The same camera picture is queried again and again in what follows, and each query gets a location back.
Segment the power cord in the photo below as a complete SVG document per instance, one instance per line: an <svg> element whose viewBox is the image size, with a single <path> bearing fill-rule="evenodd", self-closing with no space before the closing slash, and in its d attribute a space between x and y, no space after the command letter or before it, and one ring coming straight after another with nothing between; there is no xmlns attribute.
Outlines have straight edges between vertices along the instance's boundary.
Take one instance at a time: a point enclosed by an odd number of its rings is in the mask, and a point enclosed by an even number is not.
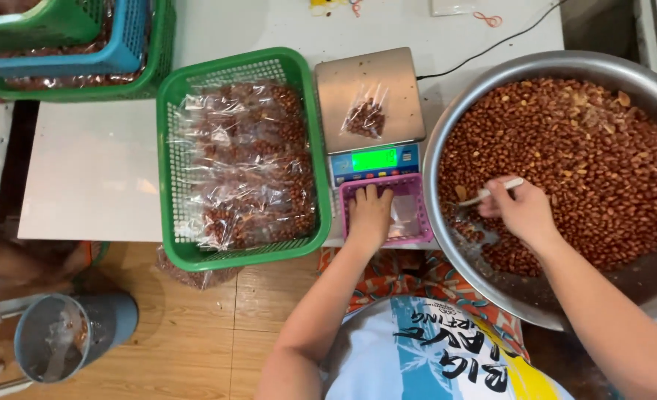
<svg viewBox="0 0 657 400"><path fill-rule="evenodd" d="M459 68L462 68L462 67L464 66L464 64L468 63L469 61L472 61L473 59L476 59L477 57L481 57L481 56L483 56L484 54L486 54L486 53L488 53L489 51L493 50L496 46L499 46L500 44L502 44L502 43L504 43L504 42L506 42L506 41L510 41L511 39L517 38L517 37L521 36L522 34L529 32L531 29L534 29L536 26L538 26L539 23L541 23L541 21L543 21L543 20L548 16L548 14L551 13L551 11L553 11L553 10L557 9L558 7L560 7L560 6L564 5L564 4L566 4L566 3L569 2L569 1L570 1L570 0L561 0L561 1L559 1L559 2L556 3L553 7L551 7L551 8L546 12L546 14L543 14L543 16L542 16L542 17L541 17L536 23L534 23L533 25L531 25L530 28L528 28L528 29L526 29L526 30L524 30L524 31L521 31L521 32L519 32L519 33L515 33L515 34L509 36L508 38L503 39L502 41L498 41L498 42L496 42L496 44L494 44L494 45L493 45L492 47L490 47L489 49L486 49L486 50L482 51L481 53L477 54L476 56L472 56L472 57L470 57L470 58L464 60L464 62L462 62L462 63L459 64L458 66L456 66L456 67L454 67L454 68L448 70L447 72L436 73L436 74L434 74L434 75L418 76L418 77L417 77L417 80L427 79L428 77L445 76L445 75L447 75L448 73L452 73L452 72L458 70Z"/></svg>

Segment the green lcd screen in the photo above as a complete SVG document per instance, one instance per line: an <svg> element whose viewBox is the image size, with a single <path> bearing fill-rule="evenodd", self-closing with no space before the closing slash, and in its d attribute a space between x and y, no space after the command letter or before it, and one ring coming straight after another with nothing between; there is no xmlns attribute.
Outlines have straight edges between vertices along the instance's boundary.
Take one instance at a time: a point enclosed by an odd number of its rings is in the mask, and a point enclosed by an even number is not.
<svg viewBox="0 0 657 400"><path fill-rule="evenodd" d="M355 153L353 157L353 171L367 171L369 169L385 169L397 167L397 151L395 149L367 151Z"/></svg>

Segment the stainless steel basin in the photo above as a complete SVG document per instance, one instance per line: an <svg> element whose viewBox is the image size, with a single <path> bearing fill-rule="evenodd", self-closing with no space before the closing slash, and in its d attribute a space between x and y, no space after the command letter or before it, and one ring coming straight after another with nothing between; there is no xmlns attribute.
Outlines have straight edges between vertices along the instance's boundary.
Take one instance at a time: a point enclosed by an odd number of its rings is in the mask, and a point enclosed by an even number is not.
<svg viewBox="0 0 657 400"><path fill-rule="evenodd" d="M551 330L570 326L545 277L495 272L473 245L463 243L439 211L437 182L442 147L462 114L495 87L533 77L589 80L627 93L633 105L657 122L657 74L617 57L587 51L532 54L486 71L452 100L430 136L424 158L423 187L435 238L459 273L482 295L511 314ZM657 321L657 252L641 257L608 279Z"/></svg>

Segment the green plastic basket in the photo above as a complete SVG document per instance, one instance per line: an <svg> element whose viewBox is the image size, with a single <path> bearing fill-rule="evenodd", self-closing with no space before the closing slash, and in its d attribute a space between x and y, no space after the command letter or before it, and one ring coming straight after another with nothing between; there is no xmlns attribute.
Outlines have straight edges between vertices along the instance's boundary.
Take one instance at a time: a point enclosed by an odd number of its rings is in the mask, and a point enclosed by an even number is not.
<svg viewBox="0 0 657 400"><path fill-rule="evenodd" d="M303 98L318 200L316 230L305 239L274 243L255 249L200 250L197 243L175 232L176 225L188 220L182 199L190 191L189 185L179 182L186 174L184 168L190 164L190 158L182 151L181 144L169 143L179 129L175 111L185 95L191 93L191 86L221 85L227 81L257 79L276 79L281 83L288 83L297 89ZM161 223L163 245L170 261L183 270L195 272L292 259L321 247L331 230L331 188L326 173L323 135L319 128L313 78L301 54L277 47L181 68L171 73L163 82L156 105Z"/></svg>
<svg viewBox="0 0 657 400"><path fill-rule="evenodd" d="M102 13L103 0L42 0L0 16L0 51L88 43L101 30Z"/></svg>
<svg viewBox="0 0 657 400"><path fill-rule="evenodd" d="M175 41L175 9L173 0L157 0L146 69L138 79L126 85L99 87L66 87L47 90L18 90L0 77L0 98L5 100L41 100L50 103L139 100L154 98L163 79L173 68Z"/></svg>

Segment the plastic cup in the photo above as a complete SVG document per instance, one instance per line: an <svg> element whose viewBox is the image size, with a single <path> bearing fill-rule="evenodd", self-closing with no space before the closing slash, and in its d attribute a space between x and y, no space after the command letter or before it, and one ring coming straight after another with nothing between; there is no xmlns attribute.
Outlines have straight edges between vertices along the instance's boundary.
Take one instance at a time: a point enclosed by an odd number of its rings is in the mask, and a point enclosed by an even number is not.
<svg viewBox="0 0 657 400"><path fill-rule="evenodd" d="M70 336L55 336L58 329L64 330L62 314L71 314L69 311L76 313L77 331L86 326L81 345L70 341ZM31 380L46 384L64 381L128 340L137 323L136 302L125 293L45 296L22 314L14 333L14 356Z"/></svg>

